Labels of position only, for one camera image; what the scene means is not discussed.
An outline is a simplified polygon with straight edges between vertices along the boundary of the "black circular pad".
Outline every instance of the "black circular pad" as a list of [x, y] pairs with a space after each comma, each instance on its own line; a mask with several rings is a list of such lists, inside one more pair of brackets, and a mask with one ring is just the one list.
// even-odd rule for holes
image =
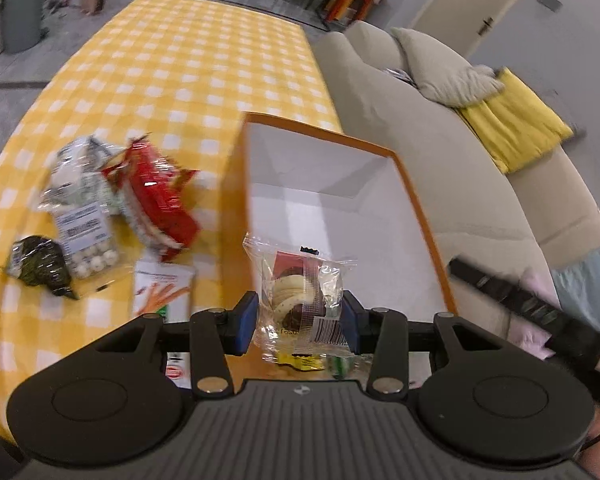
[[44, 462], [102, 466], [163, 441], [179, 422], [177, 387], [132, 353], [65, 358], [11, 394], [7, 420], [23, 452]]
[[464, 352], [425, 381], [417, 406], [442, 444], [500, 466], [571, 457], [594, 415], [589, 392], [573, 376], [508, 351]]

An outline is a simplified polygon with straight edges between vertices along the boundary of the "paper packet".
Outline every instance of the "paper packet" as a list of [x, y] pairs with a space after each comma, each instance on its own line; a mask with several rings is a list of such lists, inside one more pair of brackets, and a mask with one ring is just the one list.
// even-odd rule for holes
[[[132, 315], [156, 312], [167, 323], [188, 321], [193, 277], [194, 269], [190, 267], [138, 260]], [[165, 374], [177, 387], [190, 388], [188, 352], [168, 352]]]

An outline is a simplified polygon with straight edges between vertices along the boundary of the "plastic wrapper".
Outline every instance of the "plastic wrapper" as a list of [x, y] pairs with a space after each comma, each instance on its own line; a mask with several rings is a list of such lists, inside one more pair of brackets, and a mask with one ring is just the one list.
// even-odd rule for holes
[[106, 214], [120, 214], [118, 200], [100, 168], [122, 151], [124, 148], [94, 136], [77, 137], [63, 146], [38, 209], [58, 214], [97, 202]]
[[162, 156], [146, 137], [133, 140], [122, 161], [102, 170], [116, 189], [128, 224], [164, 262], [188, 248], [200, 230], [180, 200], [195, 173]]
[[45, 285], [54, 296], [78, 299], [62, 247], [50, 238], [34, 235], [14, 243], [4, 270], [27, 286]]
[[99, 290], [115, 280], [124, 261], [98, 202], [54, 215], [54, 222], [65, 262], [80, 288]]
[[342, 277], [355, 261], [288, 250], [250, 234], [243, 245], [262, 280], [254, 341], [263, 358], [277, 362], [277, 354], [351, 355], [339, 319]]
[[299, 372], [318, 372], [326, 367], [324, 357], [317, 355], [293, 355], [278, 352], [276, 362], [281, 366], [291, 366]]

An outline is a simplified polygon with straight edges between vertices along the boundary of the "trash can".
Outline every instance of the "trash can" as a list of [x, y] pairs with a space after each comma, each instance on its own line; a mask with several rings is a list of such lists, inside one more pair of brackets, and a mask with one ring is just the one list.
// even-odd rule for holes
[[2, 0], [4, 51], [14, 54], [40, 41], [44, 0]]

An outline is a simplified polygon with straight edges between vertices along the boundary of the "beige sofa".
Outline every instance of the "beige sofa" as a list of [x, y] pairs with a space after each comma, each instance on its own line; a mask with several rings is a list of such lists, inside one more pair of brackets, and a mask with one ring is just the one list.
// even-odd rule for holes
[[[559, 268], [600, 247], [600, 212], [561, 148], [509, 177], [449, 108], [382, 72], [409, 71], [386, 32], [357, 22], [314, 45], [347, 135], [396, 151], [434, 232], [443, 261], [463, 254], [519, 276], [527, 267], [551, 283]], [[452, 282], [459, 313], [504, 336], [509, 316]]]

